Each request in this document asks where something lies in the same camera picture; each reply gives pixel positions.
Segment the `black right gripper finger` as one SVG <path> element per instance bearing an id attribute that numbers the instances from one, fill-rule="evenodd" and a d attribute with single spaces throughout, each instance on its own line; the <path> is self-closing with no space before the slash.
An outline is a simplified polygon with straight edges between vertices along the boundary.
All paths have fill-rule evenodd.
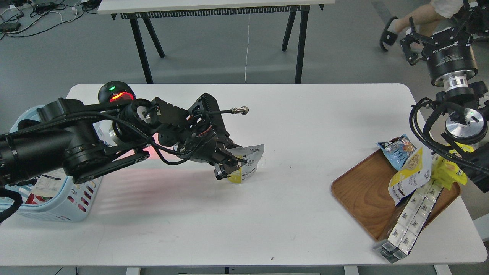
<path id="1" fill-rule="evenodd" d="M 245 147 L 231 144 L 229 148 L 224 144 L 218 144 L 218 163 L 225 165 L 245 165 L 248 163 L 246 159 L 248 149 Z"/>
<path id="2" fill-rule="evenodd" d="M 233 172 L 239 170 L 240 162 L 237 160 L 226 160 L 223 163 L 214 164 L 214 174 L 217 180 L 229 177 Z"/>

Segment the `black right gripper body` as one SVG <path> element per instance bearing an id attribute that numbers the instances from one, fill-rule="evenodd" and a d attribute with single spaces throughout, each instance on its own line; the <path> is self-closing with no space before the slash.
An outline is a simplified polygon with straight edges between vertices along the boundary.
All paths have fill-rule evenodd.
<path id="1" fill-rule="evenodd" d="M 157 134 L 154 149 L 169 165 L 187 161 L 211 165 L 235 165 L 229 152 L 235 144 L 225 128 L 222 115 L 235 114 L 235 108 L 221 110 L 217 100 L 202 94 L 187 109 L 155 98 L 143 104 L 143 120 L 151 134 Z"/>

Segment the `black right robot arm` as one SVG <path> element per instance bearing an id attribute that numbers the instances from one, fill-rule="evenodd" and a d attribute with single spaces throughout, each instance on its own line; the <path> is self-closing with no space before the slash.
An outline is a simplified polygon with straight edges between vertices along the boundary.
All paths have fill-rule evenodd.
<path id="1" fill-rule="evenodd" d="M 399 39 L 402 30 L 406 35 Z M 399 42 L 410 65 L 425 61 L 436 99 L 412 106 L 410 128 L 433 153 L 456 164 L 482 192 L 488 192 L 488 93 L 472 50 L 474 37 L 488 35 L 487 0 L 432 0 L 403 18 L 392 17 L 379 45 Z"/>

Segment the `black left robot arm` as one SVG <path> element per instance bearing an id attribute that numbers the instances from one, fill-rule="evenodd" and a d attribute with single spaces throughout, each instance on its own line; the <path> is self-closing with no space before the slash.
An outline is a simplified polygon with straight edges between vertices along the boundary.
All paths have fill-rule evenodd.
<path id="1" fill-rule="evenodd" d="M 1 196 L 13 204 L 1 212 L 1 221 L 21 206 L 22 196 L 6 186 L 15 186 L 35 176 L 63 168 L 75 183 L 84 183 L 149 158 L 145 146 L 151 134 L 117 116 L 131 100 L 85 105 L 76 99 L 57 99 L 37 109 L 39 123 L 29 121 L 13 133 L 1 135 Z M 110 120 L 135 134 L 120 146 L 108 147 L 93 124 Z"/>

